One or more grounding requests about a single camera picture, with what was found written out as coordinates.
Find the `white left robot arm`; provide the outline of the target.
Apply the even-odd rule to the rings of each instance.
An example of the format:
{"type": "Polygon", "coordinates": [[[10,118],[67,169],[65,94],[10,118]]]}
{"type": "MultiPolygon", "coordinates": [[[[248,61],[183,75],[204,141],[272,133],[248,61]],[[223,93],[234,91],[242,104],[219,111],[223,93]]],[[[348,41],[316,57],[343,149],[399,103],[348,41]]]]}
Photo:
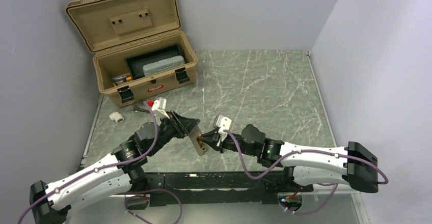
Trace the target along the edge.
{"type": "Polygon", "coordinates": [[[152,180],[142,166],[173,138],[185,138],[198,128],[199,119],[169,111],[166,118],[145,123],[93,165],[62,180],[31,186],[30,208],[35,223],[64,223],[73,208],[84,207],[118,193],[148,190],[152,180]]]}

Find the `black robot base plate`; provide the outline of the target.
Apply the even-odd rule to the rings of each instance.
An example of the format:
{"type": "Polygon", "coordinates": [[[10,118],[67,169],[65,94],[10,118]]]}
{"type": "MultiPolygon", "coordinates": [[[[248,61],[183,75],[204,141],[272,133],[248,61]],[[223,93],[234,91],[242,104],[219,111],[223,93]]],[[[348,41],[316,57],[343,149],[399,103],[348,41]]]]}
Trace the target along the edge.
{"type": "Polygon", "coordinates": [[[277,196],[310,193],[313,186],[300,186],[288,180],[284,171],[272,171],[259,180],[244,172],[146,172],[127,194],[147,190],[151,207],[176,204],[162,190],[174,193],[182,204],[261,203],[277,204],[277,196]]]}

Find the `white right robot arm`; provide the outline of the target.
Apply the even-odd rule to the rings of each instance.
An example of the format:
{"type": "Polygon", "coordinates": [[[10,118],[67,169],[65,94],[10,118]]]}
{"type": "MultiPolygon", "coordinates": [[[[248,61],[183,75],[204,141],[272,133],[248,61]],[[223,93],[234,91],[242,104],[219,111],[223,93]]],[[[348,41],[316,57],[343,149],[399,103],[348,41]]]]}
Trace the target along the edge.
{"type": "Polygon", "coordinates": [[[287,191],[311,184],[344,184],[377,193],[381,184],[377,157],[358,142],[333,148],[301,146],[268,138],[251,124],[240,134],[216,128],[196,140],[220,153],[237,152],[241,162],[244,155],[255,156],[268,171],[283,168],[287,173],[281,176],[281,185],[287,191]]]}

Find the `white remote control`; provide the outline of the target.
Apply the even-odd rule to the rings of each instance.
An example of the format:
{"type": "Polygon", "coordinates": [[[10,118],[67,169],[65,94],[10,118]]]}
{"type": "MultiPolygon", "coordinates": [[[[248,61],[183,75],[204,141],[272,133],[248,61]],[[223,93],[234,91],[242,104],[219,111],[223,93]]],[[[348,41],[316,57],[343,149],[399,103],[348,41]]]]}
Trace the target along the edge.
{"type": "Polygon", "coordinates": [[[196,125],[188,134],[199,156],[203,156],[208,151],[208,145],[200,141],[201,134],[202,132],[198,125],[196,125]]]}

